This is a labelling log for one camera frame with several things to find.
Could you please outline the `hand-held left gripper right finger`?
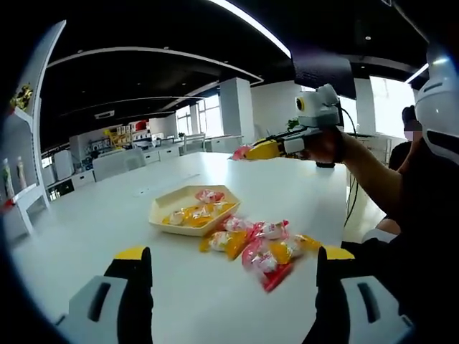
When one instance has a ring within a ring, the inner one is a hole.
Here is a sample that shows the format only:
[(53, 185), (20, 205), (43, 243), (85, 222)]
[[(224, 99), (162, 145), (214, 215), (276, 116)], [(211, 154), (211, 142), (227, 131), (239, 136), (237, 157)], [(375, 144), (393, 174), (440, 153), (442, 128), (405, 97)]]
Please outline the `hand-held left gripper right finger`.
[(395, 282), (376, 261), (377, 251), (347, 247), (352, 259), (318, 251), (313, 343), (414, 343), (415, 322)]

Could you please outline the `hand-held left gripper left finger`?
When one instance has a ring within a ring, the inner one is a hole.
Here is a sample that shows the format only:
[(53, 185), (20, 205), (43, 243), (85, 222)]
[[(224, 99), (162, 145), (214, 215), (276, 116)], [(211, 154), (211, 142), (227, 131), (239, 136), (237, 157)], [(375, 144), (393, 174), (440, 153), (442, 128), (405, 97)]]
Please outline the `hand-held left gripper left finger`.
[(56, 323), (69, 343), (152, 343), (151, 250), (118, 253), (69, 301)]

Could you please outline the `person's right hand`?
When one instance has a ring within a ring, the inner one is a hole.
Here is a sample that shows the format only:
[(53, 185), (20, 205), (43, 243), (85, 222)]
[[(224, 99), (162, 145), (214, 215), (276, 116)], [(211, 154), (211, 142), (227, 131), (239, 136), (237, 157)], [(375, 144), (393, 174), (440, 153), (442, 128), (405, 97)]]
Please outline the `person's right hand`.
[(336, 127), (323, 128), (305, 137), (301, 156), (319, 164), (342, 163), (345, 156), (344, 134)]

